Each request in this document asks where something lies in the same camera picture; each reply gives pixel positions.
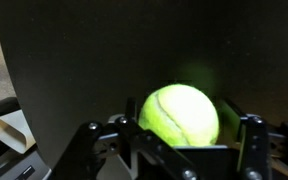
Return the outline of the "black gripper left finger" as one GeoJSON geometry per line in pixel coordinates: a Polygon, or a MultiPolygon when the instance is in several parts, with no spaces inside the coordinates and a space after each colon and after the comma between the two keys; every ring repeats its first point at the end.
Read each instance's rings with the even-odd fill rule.
{"type": "Polygon", "coordinates": [[[79,126],[51,173],[51,180],[97,180],[107,159],[119,156],[134,180],[198,180],[196,166],[150,130],[137,124],[136,100],[103,125],[79,126]]]}

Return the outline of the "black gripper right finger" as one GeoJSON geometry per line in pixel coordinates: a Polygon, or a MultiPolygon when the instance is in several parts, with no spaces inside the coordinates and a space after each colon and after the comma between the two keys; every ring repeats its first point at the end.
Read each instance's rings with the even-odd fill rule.
{"type": "Polygon", "coordinates": [[[223,133],[239,144],[237,172],[241,180],[288,179],[288,121],[279,126],[244,113],[229,99],[220,102],[223,133]]]}

